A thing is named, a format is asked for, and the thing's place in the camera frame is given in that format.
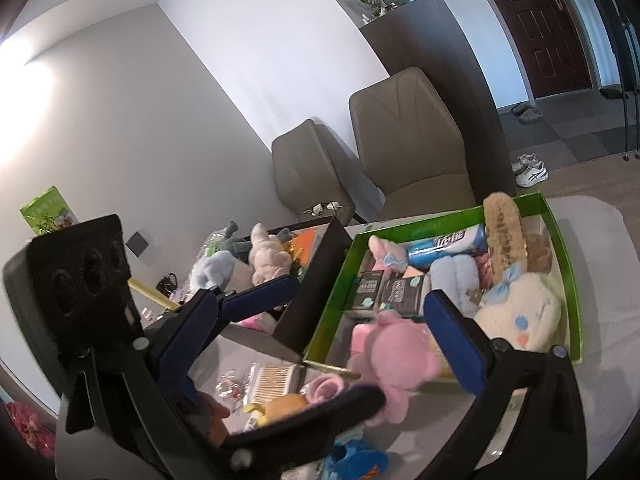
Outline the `black tissue pack right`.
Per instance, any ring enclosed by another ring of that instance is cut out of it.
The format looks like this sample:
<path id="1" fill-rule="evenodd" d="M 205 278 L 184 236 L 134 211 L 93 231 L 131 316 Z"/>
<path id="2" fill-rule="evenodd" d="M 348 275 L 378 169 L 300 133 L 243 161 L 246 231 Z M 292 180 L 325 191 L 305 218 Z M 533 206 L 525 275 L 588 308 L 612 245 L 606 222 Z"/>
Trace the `black tissue pack right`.
<path id="1" fill-rule="evenodd" d="M 416 318 L 430 290 L 431 280 L 426 274 L 390 278 L 382 288 L 378 310 L 394 310 L 403 318 Z"/>

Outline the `pink strawberry plush toy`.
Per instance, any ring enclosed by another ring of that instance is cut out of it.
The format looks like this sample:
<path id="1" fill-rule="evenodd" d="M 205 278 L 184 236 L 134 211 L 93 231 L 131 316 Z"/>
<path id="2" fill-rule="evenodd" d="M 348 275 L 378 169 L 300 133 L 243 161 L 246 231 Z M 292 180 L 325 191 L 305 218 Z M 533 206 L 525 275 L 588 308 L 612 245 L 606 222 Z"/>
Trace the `pink strawberry plush toy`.
<path id="1" fill-rule="evenodd" d="M 344 379 L 337 374 L 323 374 L 308 385 L 305 398 L 309 404 L 319 404 L 334 399 L 346 388 Z"/>

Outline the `pancake plush toy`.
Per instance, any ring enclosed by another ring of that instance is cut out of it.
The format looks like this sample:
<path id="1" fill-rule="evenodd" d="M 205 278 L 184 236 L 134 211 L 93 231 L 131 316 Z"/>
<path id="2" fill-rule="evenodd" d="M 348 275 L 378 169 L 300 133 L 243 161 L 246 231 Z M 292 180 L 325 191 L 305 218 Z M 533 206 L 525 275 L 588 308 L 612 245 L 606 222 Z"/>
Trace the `pancake plush toy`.
<path id="1" fill-rule="evenodd" d="M 305 411 L 309 405 L 306 396 L 300 393 L 288 393 L 270 401 L 259 417 L 259 426 L 265 427 L 273 422 L 286 419 Z"/>

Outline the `green storage box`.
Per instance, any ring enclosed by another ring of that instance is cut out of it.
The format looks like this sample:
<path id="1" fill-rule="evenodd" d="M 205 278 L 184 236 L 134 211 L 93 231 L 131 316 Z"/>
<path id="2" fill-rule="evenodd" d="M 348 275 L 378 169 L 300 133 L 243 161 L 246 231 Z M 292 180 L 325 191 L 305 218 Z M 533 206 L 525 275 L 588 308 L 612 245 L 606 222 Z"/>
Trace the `green storage box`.
<path id="1" fill-rule="evenodd" d="M 564 344 L 582 359 L 570 258 L 540 193 L 495 193 L 475 208 L 354 237 L 305 361 L 356 373 L 383 312 L 423 325 L 428 292 L 442 290 L 490 338 L 526 351 Z"/>

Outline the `cotton swab package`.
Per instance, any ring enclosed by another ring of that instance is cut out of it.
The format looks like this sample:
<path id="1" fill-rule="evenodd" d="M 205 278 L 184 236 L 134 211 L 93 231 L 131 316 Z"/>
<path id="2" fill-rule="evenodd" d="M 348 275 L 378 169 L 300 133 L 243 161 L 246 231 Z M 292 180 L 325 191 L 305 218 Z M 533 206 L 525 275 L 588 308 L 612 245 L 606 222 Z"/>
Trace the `cotton swab package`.
<path id="1" fill-rule="evenodd" d="M 262 366 L 254 363 L 248 373 L 244 404 L 266 405 L 297 391 L 300 367 L 295 364 Z"/>

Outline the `pink bunny ear toy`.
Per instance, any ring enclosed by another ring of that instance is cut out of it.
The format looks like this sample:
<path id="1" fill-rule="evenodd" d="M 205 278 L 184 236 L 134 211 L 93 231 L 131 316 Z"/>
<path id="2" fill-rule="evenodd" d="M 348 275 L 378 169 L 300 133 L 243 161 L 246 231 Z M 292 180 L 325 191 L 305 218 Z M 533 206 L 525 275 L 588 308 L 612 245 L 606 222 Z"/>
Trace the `pink bunny ear toy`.
<path id="1" fill-rule="evenodd" d="M 406 272 L 408 256 L 405 247 L 375 235 L 369 237 L 368 246 L 374 260 L 373 271 Z"/>

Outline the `beige chair near cabinet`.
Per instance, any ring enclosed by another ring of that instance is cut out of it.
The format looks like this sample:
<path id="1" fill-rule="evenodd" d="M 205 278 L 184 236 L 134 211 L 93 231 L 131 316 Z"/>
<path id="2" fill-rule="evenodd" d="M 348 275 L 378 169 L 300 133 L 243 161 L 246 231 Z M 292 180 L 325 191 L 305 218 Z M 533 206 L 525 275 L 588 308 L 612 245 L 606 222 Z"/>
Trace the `beige chair near cabinet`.
<path id="1" fill-rule="evenodd" d="M 422 70 L 409 67 L 349 98 L 364 174 L 384 220 L 472 208 L 462 134 Z"/>

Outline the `beige plush pig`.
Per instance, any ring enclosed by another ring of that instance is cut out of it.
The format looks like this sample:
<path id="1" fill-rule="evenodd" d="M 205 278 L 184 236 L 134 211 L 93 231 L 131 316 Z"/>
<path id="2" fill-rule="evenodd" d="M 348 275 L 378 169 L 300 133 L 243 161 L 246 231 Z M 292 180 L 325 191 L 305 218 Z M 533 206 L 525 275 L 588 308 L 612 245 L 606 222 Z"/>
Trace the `beige plush pig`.
<path id="1" fill-rule="evenodd" d="M 253 268 L 254 286 L 290 273 L 291 255 L 284 249 L 280 240 L 269 234 L 261 223 L 255 224 L 250 231 L 250 242 L 252 248 L 248 255 L 248 263 Z"/>

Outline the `green plant box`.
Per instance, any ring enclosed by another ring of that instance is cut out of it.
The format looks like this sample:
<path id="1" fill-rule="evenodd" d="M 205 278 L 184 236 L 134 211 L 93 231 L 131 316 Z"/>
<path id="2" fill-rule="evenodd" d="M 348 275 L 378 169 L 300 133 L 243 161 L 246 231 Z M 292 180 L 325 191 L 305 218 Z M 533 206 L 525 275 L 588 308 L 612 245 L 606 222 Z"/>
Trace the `green plant box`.
<path id="1" fill-rule="evenodd" d="M 79 223 L 56 186 L 48 188 L 20 211 L 36 235 L 49 234 Z"/>

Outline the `blue grey plush slipper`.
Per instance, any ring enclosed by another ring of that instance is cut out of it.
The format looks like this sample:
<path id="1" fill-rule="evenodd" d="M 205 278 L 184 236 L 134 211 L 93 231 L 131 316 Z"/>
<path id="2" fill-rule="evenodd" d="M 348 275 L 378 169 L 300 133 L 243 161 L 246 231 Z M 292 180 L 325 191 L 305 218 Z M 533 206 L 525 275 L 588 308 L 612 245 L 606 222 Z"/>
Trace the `blue grey plush slipper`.
<path id="1" fill-rule="evenodd" d="M 228 250 L 204 256 L 194 264 L 190 274 L 190 291 L 219 287 L 223 292 L 242 292 L 253 286 L 253 270 Z"/>

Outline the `white plush dog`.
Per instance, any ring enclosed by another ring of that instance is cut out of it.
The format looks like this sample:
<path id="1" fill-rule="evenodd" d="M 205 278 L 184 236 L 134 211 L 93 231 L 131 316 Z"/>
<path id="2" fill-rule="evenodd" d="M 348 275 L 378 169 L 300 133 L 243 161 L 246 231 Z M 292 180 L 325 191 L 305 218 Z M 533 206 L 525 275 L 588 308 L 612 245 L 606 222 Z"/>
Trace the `white plush dog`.
<path id="1" fill-rule="evenodd" d="M 547 275 L 524 272 L 521 263 L 513 263 L 484 293 L 474 321 L 489 339 L 503 338 L 516 350 L 541 352 L 549 347 L 561 315 L 562 301 L 549 287 Z"/>

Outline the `pink plush bunny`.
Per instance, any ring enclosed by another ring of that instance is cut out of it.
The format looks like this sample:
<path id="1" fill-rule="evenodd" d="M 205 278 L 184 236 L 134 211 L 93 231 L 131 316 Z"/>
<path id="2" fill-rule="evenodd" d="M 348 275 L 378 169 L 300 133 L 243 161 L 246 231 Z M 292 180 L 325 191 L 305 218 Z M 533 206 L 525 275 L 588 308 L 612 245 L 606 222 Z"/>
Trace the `pink plush bunny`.
<path id="1" fill-rule="evenodd" d="M 384 405 L 367 424 L 398 425 L 408 414 L 409 393 L 439 378 L 442 358 L 430 347 L 425 324 L 384 310 L 352 330 L 347 368 L 358 376 L 357 382 L 384 393 Z"/>

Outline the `orange carton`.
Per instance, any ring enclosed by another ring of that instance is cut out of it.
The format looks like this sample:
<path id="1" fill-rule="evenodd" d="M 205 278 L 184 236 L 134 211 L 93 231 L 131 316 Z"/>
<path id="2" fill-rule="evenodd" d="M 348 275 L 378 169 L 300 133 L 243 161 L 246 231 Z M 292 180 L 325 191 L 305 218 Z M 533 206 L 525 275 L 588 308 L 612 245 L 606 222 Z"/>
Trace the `orange carton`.
<path id="1" fill-rule="evenodd" d="M 300 231 L 290 241 L 290 253 L 293 260 L 300 266 L 308 266 L 312 255 L 312 248 L 314 248 L 316 231 L 316 228 Z"/>

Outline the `blue superman plush slipper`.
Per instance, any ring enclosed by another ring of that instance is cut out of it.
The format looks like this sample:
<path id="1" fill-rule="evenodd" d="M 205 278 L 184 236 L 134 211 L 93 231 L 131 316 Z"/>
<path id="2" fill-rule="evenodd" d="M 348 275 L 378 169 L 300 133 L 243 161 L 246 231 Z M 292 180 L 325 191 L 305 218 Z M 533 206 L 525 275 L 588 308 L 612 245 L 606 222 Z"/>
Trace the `blue superman plush slipper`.
<path id="1" fill-rule="evenodd" d="M 322 479 L 368 480 L 384 474 L 388 468 L 388 457 L 366 441 L 349 440 L 334 445 L 324 461 Z"/>

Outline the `dark wooden door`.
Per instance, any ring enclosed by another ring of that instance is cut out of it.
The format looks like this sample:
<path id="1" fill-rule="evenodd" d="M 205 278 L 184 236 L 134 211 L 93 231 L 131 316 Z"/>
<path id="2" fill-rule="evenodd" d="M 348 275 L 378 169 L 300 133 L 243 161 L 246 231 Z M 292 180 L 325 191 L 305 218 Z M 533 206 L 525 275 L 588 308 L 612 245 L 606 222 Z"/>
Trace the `dark wooden door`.
<path id="1" fill-rule="evenodd" d="M 591 87 L 585 53 L 563 0 L 494 1 L 536 99 Z"/>

